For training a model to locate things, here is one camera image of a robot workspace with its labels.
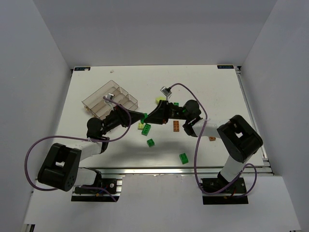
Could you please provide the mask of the green lego with printed face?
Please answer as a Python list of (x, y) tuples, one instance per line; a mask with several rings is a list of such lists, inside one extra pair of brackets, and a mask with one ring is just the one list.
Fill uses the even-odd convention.
[(140, 120), (140, 122), (143, 124), (145, 119), (148, 117), (148, 114), (147, 113), (144, 113), (143, 114), (143, 118)]

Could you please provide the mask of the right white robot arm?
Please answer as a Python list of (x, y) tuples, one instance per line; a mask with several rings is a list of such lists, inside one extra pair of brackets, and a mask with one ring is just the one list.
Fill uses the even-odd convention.
[(200, 115), (200, 105), (195, 100), (188, 100), (182, 107), (160, 100), (144, 122), (163, 125), (169, 119), (184, 120), (183, 129), (188, 136), (221, 139), (229, 157), (217, 178), (227, 185), (239, 175), (252, 155), (260, 149), (263, 140), (240, 115), (226, 121), (206, 120)]

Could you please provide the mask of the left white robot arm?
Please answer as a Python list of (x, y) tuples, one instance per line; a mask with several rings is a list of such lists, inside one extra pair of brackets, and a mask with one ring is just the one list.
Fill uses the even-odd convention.
[(87, 139), (75, 145), (54, 143), (38, 173), (38, 182), (47, 186), (69, 191), (76, 183), (80, 161), (103, 153), (109, 137), (105, 134), (118, 126), (127, 128), (130, 124), (145, 119), (146, 113), (125, 111), (114, 107), (105, 119), (93, 117), (87, 122)]

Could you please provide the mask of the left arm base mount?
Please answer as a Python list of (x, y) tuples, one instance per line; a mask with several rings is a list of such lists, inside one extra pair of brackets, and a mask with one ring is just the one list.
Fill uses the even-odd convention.
[(107, 177), (99, 170), (80, 168), (72, 189), (72, 202), (113, 203), (120, 197), (120, 179)]

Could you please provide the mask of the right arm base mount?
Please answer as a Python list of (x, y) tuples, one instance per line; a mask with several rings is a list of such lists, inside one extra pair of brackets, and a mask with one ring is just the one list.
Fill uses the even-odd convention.
[[(214, 193), (223, 188), (223, 184), (219, 182), (218, 178), (202, 178), (200, 182), (201, 187), (205, 192)], [(227, 189), (222, 192), (209, 195), (203, 194), (203, 205), (237, 205), (248, 204), (248, 197), (242, 196), (247, 192), (244, 178), (240, 177)]]

